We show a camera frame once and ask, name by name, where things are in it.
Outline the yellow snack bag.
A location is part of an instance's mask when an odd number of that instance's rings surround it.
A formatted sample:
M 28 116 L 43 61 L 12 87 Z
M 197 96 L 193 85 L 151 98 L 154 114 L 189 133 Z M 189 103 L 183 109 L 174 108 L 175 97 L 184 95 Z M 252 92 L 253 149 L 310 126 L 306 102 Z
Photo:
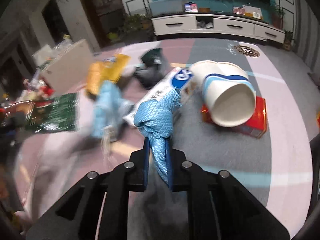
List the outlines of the yellow snack bag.
M 128 55 L 116 54 L 109 59 L 92 63 L 87 74 L 87 94 L 96 97 L 104 81 L 117 83 L 130 59 Z

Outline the dark planter with plants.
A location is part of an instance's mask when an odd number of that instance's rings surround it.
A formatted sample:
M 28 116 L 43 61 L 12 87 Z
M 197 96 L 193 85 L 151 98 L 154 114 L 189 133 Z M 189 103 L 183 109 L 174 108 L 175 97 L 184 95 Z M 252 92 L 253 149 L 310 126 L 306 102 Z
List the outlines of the dark planter with plants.
M 125 43 L 149 42 L 155 39 L 149 15 L 133 14 L 126 16 L 120 30 Z

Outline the blue red box on cabinet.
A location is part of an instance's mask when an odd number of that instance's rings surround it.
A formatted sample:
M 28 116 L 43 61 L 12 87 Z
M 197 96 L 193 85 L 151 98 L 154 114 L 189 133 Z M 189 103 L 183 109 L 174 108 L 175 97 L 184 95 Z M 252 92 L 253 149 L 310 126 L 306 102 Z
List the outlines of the blue red box on cabinet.
M 188 2 L 184 3 L 184 11 L 185 12 L 198 12 L 198 7 L 196 3 Z

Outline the white blue medicine box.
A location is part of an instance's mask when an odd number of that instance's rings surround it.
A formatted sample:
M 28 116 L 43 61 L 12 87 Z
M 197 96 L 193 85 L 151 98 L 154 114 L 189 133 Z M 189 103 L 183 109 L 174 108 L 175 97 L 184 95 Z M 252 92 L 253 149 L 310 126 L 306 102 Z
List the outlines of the white blue medicine box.
M 129 125 L 134 126 L 133 120 L 141 103 L 148 100 L 159 101 L 175 87 L 180 90 L 181 104 L 185 104 L 196 89 L 196 84 L 193 83 L 193 74 L 188 68 L 173 68 L 171 72 L 151 88 L 151 90 L 134 105 L 132 111 L 124 116 L 124 120 Z

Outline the light blue face mask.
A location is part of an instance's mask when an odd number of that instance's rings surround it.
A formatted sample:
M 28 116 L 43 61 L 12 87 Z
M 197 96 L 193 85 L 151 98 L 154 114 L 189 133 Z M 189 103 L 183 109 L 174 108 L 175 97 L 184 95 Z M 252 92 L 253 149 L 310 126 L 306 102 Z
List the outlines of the light blue face mask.
M 107 136 L 110 142 L 118 140 L 123 117 L 131 112 L 134 103 L 122 98 L 119 87 L 111 81 L 104 81 L 94 104 L 94 118 L 91 136 L 103 139 Z

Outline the dark green wrapper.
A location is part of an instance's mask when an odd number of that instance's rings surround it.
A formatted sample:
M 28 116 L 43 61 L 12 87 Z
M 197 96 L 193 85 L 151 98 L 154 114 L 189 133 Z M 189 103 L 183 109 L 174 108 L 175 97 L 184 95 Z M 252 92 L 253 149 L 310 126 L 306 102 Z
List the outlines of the dark green wrapper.
M 133 76 L 149 90 L 164 78 L 168 64 L 162 48 L 149 50 L 140 59 L 143 65 L 135 68 Z

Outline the tall potted plant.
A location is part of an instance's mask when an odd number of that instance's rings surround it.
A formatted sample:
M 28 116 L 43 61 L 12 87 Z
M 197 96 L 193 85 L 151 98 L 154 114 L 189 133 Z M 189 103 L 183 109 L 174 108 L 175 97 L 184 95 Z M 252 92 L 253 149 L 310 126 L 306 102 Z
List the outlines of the tall potted plant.
M 268 7 L 268 11 L 271 16 L 271 24 L 277 29 L 282 29 L 285 15 L 283 7 L 277 5 L 276 3 L 271 3 Z

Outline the red cigarette box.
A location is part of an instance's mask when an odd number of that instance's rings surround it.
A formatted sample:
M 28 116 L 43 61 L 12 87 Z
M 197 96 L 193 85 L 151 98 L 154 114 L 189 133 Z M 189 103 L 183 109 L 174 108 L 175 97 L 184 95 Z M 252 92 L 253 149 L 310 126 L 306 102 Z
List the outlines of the red cigarette box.
M 253 138 L 259 139 L 267 131 L 267 111 L 266 111 L 266 101 L 264 98 L 257 96 L 255 103 L 255 110 L 251 118 L 244 124 L 235 127 L 222 127 L 215 124 L 208 111 L 205 104 L 201 107 L 201 119 L 203 122 L 208 124 L 213 124 L 216 128 L 222 131 L 237 132 L 244 135 L 248 135 Z

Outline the small potted plant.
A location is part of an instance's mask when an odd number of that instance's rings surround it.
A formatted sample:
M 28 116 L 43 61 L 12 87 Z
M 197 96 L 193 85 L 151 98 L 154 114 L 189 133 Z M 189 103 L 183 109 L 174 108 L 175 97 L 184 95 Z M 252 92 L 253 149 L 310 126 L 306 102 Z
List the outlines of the small potted plant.
M 285 40 L 283 43 L 283 49 L 286 51 L 290 51 L 292 49 L 292 41 L 293 41 L 293 32 L 289 30 L 285 30 Z

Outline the white tv cabinet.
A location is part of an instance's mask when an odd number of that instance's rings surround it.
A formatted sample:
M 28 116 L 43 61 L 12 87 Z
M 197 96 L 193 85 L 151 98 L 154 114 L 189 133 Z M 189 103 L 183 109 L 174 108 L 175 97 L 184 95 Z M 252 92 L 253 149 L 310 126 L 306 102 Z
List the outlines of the white tv cabinet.
M 176 34 L 219 34 L 273 41 L 283 44 L 284 31 L 259 20 L 239 15 L 183 13 L 153 17 L 156 36 Z

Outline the white blue paper cup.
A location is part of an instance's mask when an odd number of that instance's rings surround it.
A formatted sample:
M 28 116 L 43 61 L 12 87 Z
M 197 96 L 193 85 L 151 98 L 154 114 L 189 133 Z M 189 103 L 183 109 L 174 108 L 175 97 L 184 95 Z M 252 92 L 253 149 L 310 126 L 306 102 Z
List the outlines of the white blue paper cup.
M 242 68 L 231 62 L 203 60 L 189 69 L 213 123 L 235 127 L 252 117 L 256 91 Z

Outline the blue quilted cloth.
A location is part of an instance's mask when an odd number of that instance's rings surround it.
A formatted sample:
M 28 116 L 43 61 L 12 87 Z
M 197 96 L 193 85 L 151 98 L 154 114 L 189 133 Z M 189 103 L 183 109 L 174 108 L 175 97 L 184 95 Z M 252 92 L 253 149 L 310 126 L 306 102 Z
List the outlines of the blue quilted cloth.
M 161 98 L 140 104 L 133 123 L 140 133 L 149 139 L 153 162 L 161 179 L 168 183 L 166 140 L 174 130 L 174 112 L 181 107 L 179 88 L 173 88 Z

